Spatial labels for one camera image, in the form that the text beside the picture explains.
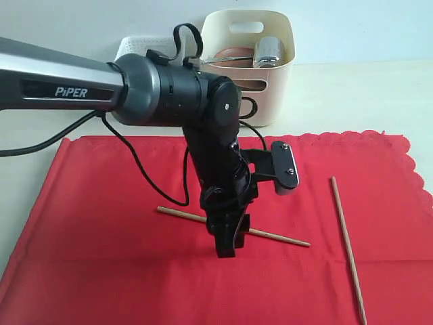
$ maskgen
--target chopstick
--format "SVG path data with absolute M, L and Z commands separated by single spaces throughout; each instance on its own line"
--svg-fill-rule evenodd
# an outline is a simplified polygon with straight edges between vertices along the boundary
M 349 233 L 347 231 L 346 220 L 344 219 L 343 207 L 341 204 L 340 194 L 338 193 L 337 180 L 334 176 L 332 176 L 331 182 L 332 182 L 332 189 L 334 190 L 334 196 L 336 199 L 338 216 L 340 217 L 340 225 L 343 232 L 344 243 L 346 244 L 346 252 L 349 258 L 352 280 L 355 286 L 355 292 L 358 299 L 359 313 L 363 325 L 367 325 L 367 317 L 365 316 L 364 301 L 363 301 L 363 295 L 361 293 L 361 285 L 359 284 L 357 266 L 355 264 L 355 258 L 353 257 L 352 245 L 350 244 L 350 238 L 349 238 Z
M 193 215 L 191 213 L 186 213 L 186 212 L 182 212 L 182 211 L 178 211 L 178 210 L 174 210 L 174 209 L 169 209 L 169 208 L 165 208 L 165 207 L 157 207 L 156 210 L 159 212 L 162 212 L 162 213 L 166 213 L 168 215 L 174 215 L 175 217 L 180 217 L 180 218 L 184 218 L 184 219 L 189 219 L 189 220 L 194 220 L 194 221 L 206 223 L 206 218 L 201 217 L 199 215 Z M 248 234 L 258 236 L 258 237 L 265 237 L 268 239 L 278 240 L 280 242 L 287 242 L 289 244 L 303 246 L 303 247 L 309 247 L 310 246 L 309 242 L 304 242 L 302 240 L 297 240 L 297 239 L 288 238 L 285 236 L 271 234 L 270 232 L 264 232 L 262 230 L 257 230 L 257 229 L 252 229 L 252 228 L 250 228 L 250 231 L 248 232 Z

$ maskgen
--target black cable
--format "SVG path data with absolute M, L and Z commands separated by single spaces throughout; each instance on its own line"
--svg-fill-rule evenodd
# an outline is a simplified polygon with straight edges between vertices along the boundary
M 268 147 L 266 145 L 266 141 L 265 141 L 263 135 L 261 135 L 260 132 L 258 132 L 255 127 L 253 127 L 252 125 L 249 125 L 247 122 L 244 122 L 244 121 L 239 121 L 239 123 L 242 125 L 245 125 L 251 131 L 253 131 L 255 134 L 257 134 L 257 136 L 260 138 L 260 141 L 262 142 L 263 150 L 268 150 Z
M 80 125 L 86 123 L 88 120 L 93 118 L 94 116 L 97 116 L 99 114 L 98 111 L 94 110 L 86 115 L 84 115 L 82 118 L 77 120 L 76 122 L 72 123 L 69 127 L 66 127 L 63 131 L 60 131 L 53 137 L 50 137 L 48 140 L 37 144 L 35 146 L 26 147 L 26 148 L 20 148 L 20 149 L 10 149 L 10 150 L 0 150 L 0 157 L 12 157 L 12 156 L 21 156 L 23 154 L 32 154 L 33 152 L 38 152 L 42 149 L 45 149 L 49 147 L 50 145 L 56 143 L 63 137 L 67 136 L 69 133 L 74 131 L 77 127 Z
M 185 202 L 180 202 L 178 200 L 175 200 L 174 198 L 171 198 L 169 195 L 167 195 L 166 193 L 164 193 L 155 183 L 154 181 L 152 181 L 152 179 L 149 177 L 149 175 L 146 173 L 146 171 L 144 170 L 143 165 L 141 164 L 141 161 L 137 155 L 137 152 L 135 151 L 133 145 L 126 140 L 119 132 L 117 132 L 112 126 L 111 124 L 107 121 L 106 115 L 105 114 L 101 114 L 100 115 L 101 119 L 102 119 L 102 123 L 107 127 L 107 129 L 109 129 L 121 142 L 123 142 L 128 149 L 131 151 L 131 154 L 133 155 L 135 162 L 137 163 L 138 168 L 141 171 L 141 174 L 143 174 L 144 178 L 146 179 L 146 181 L 149 182 L 149 184 L 151 185 L 151 187 L 153 187 L 153 189 L 155 191 L 157 191 L 159 194 L 161 194 L 165 199 L 167 199 L 168 201 L 175 203 L 181 207 L 186 207 L 189 204 L 189 192 L 188 192 L 188 184 L 187 184 L 187 158 L 188 158 L 188 147 L 186 147 L 185 149 L 185 155 L 183 156 L 183 191 L 185 192 Z

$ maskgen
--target silver arm segment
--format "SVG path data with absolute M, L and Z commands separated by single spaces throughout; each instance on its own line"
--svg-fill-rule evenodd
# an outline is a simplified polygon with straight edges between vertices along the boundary
M 110 64 L 0 37 L 0 110 L 113 110 L 123 89 Z

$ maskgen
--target white table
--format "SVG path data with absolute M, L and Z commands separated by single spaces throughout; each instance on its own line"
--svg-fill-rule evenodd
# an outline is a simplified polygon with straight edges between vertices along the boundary
M 433 192 L 433 61 L 295 65 L 290 94 L 278 121 L 263 135 L 385 130 L 411 140 L 425 189 Z M 0 148 L 39 143 L 84 112 L 0 112 Z M 126 127 L 124 135 L 182 135 L 180 129 Z M 70 135 L 110 134 L 98 119 Z M 242 129 L 241 136 L 254 135 Z M 0 274 L 37 198 L 57 146 L 22 157 L 0 158 Z

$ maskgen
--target white storage box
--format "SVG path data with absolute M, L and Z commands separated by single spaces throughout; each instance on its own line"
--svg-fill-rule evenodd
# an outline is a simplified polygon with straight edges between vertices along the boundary
M 233 24 L 260 22 L 263 29 L 260 32 L 232 32 Z M 284 108 L 283 100 L 287 92 L 290 68 L 295 56 L 292 27 L 288 18 L 279 13 L 265 10 L 223 10 L 206 17 L 202 29 L 204 51 L 201 59 L 213 58 L 223 49 L 230 47 L 251 47 L 262 37 L 278 37 L 285 51 L 282 66 L 274 68 L 233 68 L 204 64 L 201 69 L 206 72 L 221 74 L 233 79 L 235 83 L 244 81 L 264 81 L 262 91 L 243 91 L 242 96 L 252 98 L 257 103 L 257 112 L 245 121 L 260 127 L 269 125 L 277 118 L 278 112 Z M 250 102 L 243 100 L 241 115 L 251 112 Z

